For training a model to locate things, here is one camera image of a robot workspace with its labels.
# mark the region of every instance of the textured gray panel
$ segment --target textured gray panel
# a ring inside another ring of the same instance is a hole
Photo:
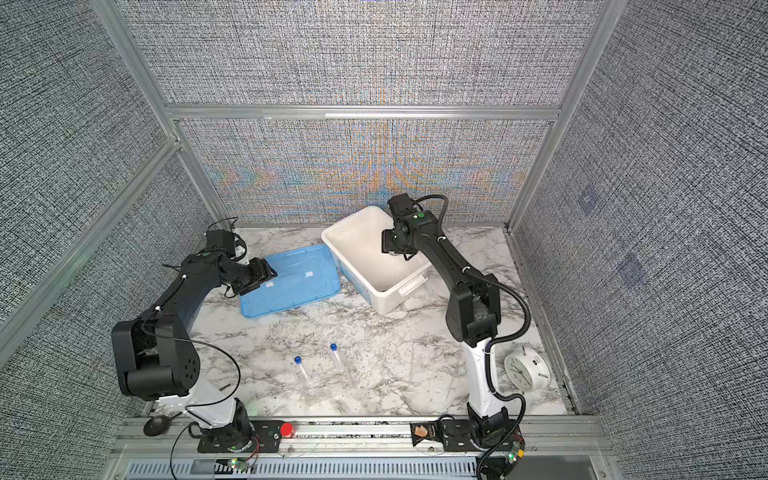
[[[161,263],[202,247],[209,222],[169,160],[0,372],[0,477],[98,476],[123,418],[143,405],[118,388],[112,326],[165,290],[175,272]],[[30,447],[45,452],[44,469],[30,468]]]
[[[87,2],[0,18],[2,323],[165,136]]]
[[[559,104],[601,0],[118,0],[169,102]]]
[[[448,221],[502,222],[544,121],[184,120],[241,223],[335,222],[394,194],[447,194]]]
[[[518,232],[627,478],[768,477],[766,25],[630,2]]]

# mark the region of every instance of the blue plastic lid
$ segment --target blue plastic lid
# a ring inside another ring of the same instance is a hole
[[[240,297],[240,311],[254,318],[282,312],[336,295],[339,273],[330,249],[312,245],[265,257],[277,277]]]

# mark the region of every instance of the white marble tabletop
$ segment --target white marble tabletop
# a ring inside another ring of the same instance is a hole
[[[322,228],[246,228],[247,258],[322,243]],[[504,234],[497,227],[446,228],[449,239],[478,269],[522,290]],[[469,385],[457,343],[445,325],[448,288],[432,270],[423,287],[401,306],[379,315],[343,276],[341,292],[327,300],[256,319],[240,314],[239,297],[224,288],[205,299],[190,333],[233,355],[242,369],[236,397],[252,416],[280,415],[439,415],[466,414]],[[522,324],[514,300],[502,294],[499,335]],[[333,368],[330,343],[353,366],[347,386]],[[501,390],[511,389],[502,361],[516,344],[543,352],[535,324],[522,338],[495,347]],[[234,385],[237,372],[220,353],[198,346],[206,377],[217,386]],[[297,379],[295,356],[302,356],[311,383]],[[525,394],[528,415],[566,414],[553,380],[548,389]],[[510,402],[510,413],[518,411]]]

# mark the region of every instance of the white alarm clock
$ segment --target white alarm clock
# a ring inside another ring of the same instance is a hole
[[[544,357],[530,346],[520,345],[504,358],[504,370],[523,392],[545,389],[552,375]]]

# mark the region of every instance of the white plastic bin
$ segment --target white plastic bin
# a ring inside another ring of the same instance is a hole
[[[382,315],[402,303],[427,280],[432,264],[423,253],[406,262],[402,255],[382,253],[382,230],[392,218],[378,207],[366,207],[323,231],[341,273]]]

